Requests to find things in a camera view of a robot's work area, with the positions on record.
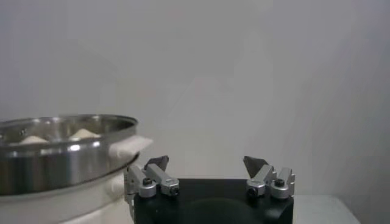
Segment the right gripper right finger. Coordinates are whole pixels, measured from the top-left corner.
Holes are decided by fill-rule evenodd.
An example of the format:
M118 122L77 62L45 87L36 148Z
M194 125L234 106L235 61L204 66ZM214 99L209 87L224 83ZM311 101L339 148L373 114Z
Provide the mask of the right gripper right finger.
M283 167L277 172L274 166L264 159L245 156L243 163L249 174L246 181L246 194L250 198L259 198L269 191L272 198L285 200L294 196L295 175L292 169Z

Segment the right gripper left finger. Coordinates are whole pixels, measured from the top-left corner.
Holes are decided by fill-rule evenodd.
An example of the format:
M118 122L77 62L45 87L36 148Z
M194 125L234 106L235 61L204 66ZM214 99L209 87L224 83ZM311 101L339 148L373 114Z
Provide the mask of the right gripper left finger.
M152 198L156 196L159 187L163 195L178 196L180 194L179 180L165 172L168 162L169 157L165 155L150 159L143 167L128 166L124 172L125 195Z

